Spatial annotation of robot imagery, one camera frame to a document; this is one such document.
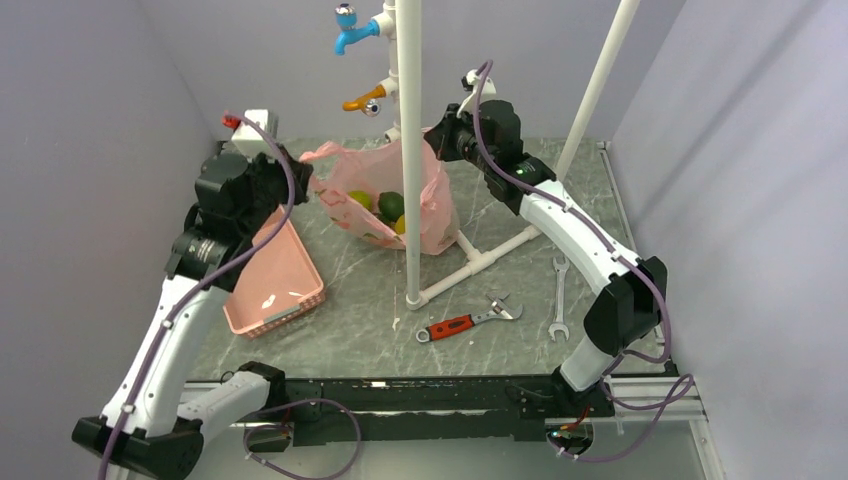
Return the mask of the pink plastic bag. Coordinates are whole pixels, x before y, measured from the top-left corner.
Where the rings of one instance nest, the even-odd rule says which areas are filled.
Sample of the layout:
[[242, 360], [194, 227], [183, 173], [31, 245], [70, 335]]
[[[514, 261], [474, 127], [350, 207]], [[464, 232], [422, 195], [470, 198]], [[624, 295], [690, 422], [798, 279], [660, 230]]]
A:
[[[331, 221], [355, 237], [378, 247], [403, 250], [406, 246], [408, 215], [403, 194], [402, 147], [398, 142], [370, 150], [344, 148], [326, 142], [315, 151], [303, 153], [299, 161], [312, 163], [333, 157], [327, 174], [316, 174], [309, 188]], [[452, 245], [459, 233], [456, 209], [445, 164], [431, 147], [422, 145], [422, 190], [420, 248], [439, 255]]]

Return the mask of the dark green fake lime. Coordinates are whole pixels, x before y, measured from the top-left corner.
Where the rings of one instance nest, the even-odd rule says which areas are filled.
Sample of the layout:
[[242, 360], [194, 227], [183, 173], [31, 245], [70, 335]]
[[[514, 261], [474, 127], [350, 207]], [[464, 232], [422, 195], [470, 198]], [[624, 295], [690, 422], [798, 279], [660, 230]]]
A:
[[405, 200], [402, 194], [395, 191], [382, 192], [378, 196], [379, 213], [389, 222], [395, 222], [400, 215], [405, 214]]

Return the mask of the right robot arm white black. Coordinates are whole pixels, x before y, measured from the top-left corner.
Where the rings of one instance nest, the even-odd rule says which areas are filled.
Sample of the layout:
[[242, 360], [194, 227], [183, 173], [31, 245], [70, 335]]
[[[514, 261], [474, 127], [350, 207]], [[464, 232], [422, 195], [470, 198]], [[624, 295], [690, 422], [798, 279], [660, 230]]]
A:
[[641, 257], [604, 231], [573, 200], [553, 170], [525, 152], [521, 122], [511, 103], [483, 102], [475, 113], [447, 106], [424, 134], [437, 159], [467, 161], [484, 175], [491, 195], [544, 234], [578, 269], [595, 300], [584, 317], [584, 337], [555, 371], [551, 401], [574, 415], [592, 389], [631, 345], [655, 327], [670, 329], [668, 269]]

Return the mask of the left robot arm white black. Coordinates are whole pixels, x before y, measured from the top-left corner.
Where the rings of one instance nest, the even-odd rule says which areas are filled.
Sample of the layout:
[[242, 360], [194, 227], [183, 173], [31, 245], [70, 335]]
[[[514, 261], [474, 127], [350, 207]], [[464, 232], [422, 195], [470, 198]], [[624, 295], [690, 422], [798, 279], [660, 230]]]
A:
[[281, 233], [292, 208], [307, 201], [312, 173], [286, 154], [221, 153], [203, 163], [132, 365], [103, 410], [79, 419], [72, 432], [98, 456], [99, 478], [183, 479], [219, 430], [250, 412], [272, 420], [285, 411], [284, 373], [255, 362], [196, 407], [182, 406], [180, 397], [213, 311], [246, 263]]

